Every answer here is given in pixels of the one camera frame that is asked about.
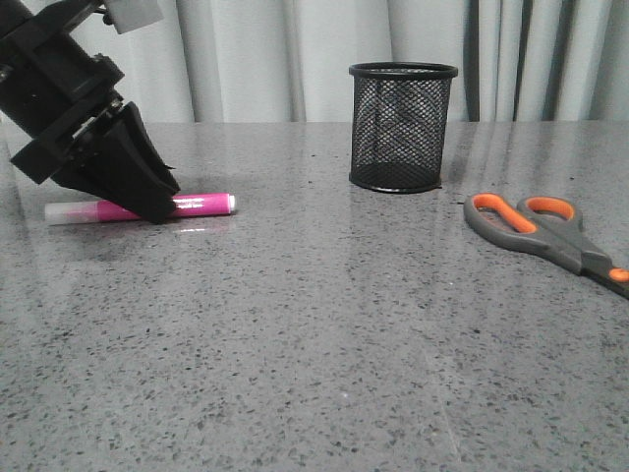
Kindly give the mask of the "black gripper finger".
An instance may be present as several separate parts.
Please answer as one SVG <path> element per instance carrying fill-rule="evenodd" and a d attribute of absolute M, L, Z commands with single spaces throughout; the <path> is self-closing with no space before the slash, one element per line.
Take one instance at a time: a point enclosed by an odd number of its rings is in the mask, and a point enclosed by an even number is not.
<path fill-rule="evenodd" d="M 82 146 L 52 180 L 161 223 L 175 210 L 176 181 L 145 129 L 115 128 Z"/>
<path fill-rule="evenodd" d="M 171 203 L 180 187 L 154 147 L 134 103 L 127 103 L 116 115 L 111 134 L 116 146 L 117 193 L 134 202 Z"/>

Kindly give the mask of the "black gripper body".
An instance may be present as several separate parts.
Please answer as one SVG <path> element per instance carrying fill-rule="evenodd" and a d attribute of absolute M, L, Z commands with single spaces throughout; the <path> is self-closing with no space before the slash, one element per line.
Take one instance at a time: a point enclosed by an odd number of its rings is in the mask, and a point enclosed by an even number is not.
<path fill-rule="evenodd" d="M 20 1 L 1 4 L 1 109 L 30 137 L 12 162 L 36 183 L 77 168 L 121 136 L 114 87 L 122 72 L 70 35 L 103 9 L 101 1 L 58 1 L 32 14 Z"/>

